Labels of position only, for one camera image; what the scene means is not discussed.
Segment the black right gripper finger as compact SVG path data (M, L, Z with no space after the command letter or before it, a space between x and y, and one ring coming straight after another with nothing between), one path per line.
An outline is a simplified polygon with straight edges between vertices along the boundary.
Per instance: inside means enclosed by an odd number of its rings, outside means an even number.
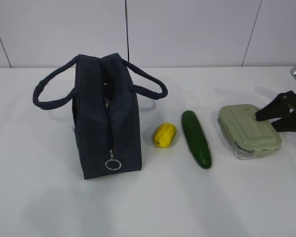
M256 112L257 121L276 118L296 118L296 93L280 93L267 106Z
M272 126L277 132L296 132L296 113L274 121Z

